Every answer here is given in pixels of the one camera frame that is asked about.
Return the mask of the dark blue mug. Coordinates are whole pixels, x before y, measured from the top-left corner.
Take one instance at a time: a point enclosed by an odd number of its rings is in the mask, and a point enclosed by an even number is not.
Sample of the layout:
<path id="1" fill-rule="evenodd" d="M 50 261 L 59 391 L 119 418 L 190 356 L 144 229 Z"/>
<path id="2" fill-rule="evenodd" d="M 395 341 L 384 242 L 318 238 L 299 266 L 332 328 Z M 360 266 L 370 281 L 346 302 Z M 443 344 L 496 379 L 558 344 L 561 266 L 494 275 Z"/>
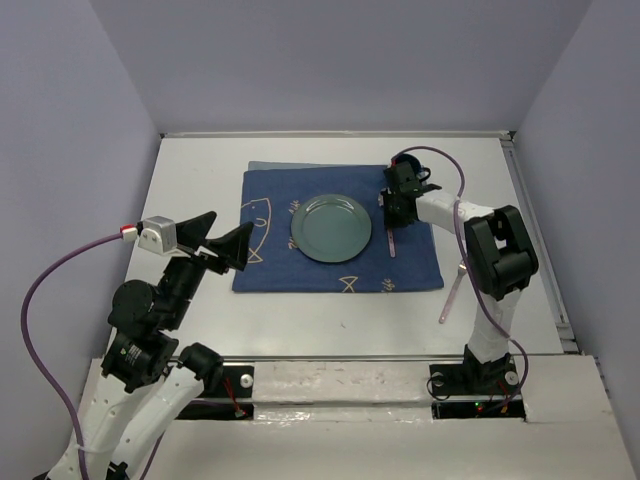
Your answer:
<path id="1" fill-rule="evenodd" d="M 420 182 L 426 182 L 431 176 L 431 170 L 428 167 L 423 166 L 414 155 L 409 153 L 397 155 L 395 157 L 394 164 L 399 165 L 402 163 L 407 163 L 411 166 L 414 175 Z"/>

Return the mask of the pink handled spoon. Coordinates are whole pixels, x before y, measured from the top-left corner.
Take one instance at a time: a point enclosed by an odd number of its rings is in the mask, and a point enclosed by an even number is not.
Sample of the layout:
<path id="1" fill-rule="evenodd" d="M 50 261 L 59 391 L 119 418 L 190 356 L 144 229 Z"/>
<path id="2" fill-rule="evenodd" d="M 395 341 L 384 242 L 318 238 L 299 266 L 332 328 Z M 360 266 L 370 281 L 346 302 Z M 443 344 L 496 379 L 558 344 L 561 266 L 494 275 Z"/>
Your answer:
<path id="1" fill-rule="evenodd" d="M 378 204 L 383 210 L 385 210 L 384 196 L 382 193 L 380 193 L 378 196 Z M 396 247 L 395 247 L 393 230 L 391 228 L 386 228 L 386 237 L 387 237 L 390 257 L 396 258 Z"/>

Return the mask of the blue embroidered cloth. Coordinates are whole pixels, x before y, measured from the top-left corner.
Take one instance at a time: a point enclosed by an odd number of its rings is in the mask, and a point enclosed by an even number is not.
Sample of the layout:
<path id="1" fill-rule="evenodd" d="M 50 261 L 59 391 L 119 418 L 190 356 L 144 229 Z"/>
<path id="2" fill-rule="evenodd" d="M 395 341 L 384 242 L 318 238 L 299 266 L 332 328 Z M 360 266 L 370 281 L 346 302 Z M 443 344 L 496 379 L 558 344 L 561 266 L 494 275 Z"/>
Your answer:
<path id="1" fill-rule="evenodd" d="M 432 229 L 388 232 L 380 165 L 247 171 L 241 222 L 254 225 L 236 293 L 398 293 L 443 288 Z"/>

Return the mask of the teal ceramic plate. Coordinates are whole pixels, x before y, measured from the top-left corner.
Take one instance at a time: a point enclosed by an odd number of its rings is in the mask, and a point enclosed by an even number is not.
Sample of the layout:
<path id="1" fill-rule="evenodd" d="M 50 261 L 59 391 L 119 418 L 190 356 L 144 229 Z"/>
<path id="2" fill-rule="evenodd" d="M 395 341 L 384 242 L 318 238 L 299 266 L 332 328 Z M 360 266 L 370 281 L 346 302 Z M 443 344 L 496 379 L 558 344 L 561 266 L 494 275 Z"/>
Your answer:
<path id="1" fill-rule="evenodd" d="M 348 262 L 371 240 L 372 220 L 351 197 L 324 194 L 309 199 L 293 214 L 291 239 L 306 257 L 321 263 Z"/>

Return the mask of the pink handled fork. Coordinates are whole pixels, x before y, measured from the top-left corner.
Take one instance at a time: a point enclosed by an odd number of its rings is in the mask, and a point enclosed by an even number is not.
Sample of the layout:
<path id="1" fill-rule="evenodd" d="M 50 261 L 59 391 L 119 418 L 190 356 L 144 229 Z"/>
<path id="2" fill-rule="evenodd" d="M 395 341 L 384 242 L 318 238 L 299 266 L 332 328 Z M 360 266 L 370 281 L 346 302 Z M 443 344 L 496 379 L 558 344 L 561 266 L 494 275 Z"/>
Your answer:
<path id="1" fill-rule="evenodd" d="M 440 313 L 438 322 L 440 324 L 444 324 L 446 322 L 446 320 L 448 319 L 448 316 L 451 312 L 452 306 L 455 302 L 457 293 L 459 291 L 460 285 L 464 279 L 464 277 L 467 274 L 467 267 L 465 265 L 465 263 L 463 261 L 461 261 L 457 267 L 457 274 L 456 277 L 451 285 L 451 288 L 449 290 L 449 294 L 447 296 L 447 299 L 445 301 L 445 304 L 443 306 L 443 309 Z"/>

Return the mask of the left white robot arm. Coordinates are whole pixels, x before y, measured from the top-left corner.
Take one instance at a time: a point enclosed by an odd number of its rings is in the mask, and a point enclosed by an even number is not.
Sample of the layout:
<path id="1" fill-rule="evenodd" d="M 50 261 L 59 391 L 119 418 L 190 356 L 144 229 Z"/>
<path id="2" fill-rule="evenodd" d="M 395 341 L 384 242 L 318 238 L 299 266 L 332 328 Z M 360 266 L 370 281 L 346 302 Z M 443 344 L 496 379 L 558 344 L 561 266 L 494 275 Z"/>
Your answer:
<path id="1" fill-rule="evenodd" d="M 34 364 L 63 401 L 72 435 L 45 479 L 130 479 L 150 459 L 160 437 L 200 394 L 215 392 L 223 376 L 222 357 L 201 343 L 180 348 L 170 337 L 191 305 L 206 272 L 243 271 L 254 225 L 245 222 L 210 239 L 216 213 L 182 222 L 155 216 L 125 225 L 54 262 L 27 291 L 20 327 Z M 28 329 L 29 304 L 36 289 L 57 268 L 103 244 L 121 240 L 166 256 L 156 284 L 130 280 L 114 293 L 108 324 L 116 335 L 101 363 L 101 376 L 83 415 L 35 351 Z"/>

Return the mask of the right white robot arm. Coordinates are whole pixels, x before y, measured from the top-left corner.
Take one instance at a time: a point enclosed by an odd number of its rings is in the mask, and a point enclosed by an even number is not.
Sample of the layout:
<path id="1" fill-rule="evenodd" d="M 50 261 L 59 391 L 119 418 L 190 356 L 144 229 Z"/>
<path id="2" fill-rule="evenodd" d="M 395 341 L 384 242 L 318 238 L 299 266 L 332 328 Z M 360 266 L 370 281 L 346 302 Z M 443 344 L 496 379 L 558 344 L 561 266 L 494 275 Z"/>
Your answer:
<path id="1" fill-rule="evenodd" d="M 438 401 L 454 396 L 516 396 L 524 374 L 510 354 L 511 325 L 521 294 L 538 272 L 539 261 L 520 211 L 462 200 L 429 182 L 430 171 L 401 154 L 384 171 L 379 195 L 389 229 L 427 223 L 452 233 L 478 307 L 471 337 L 457 364 L 430 368 L 428 387 Z"/>

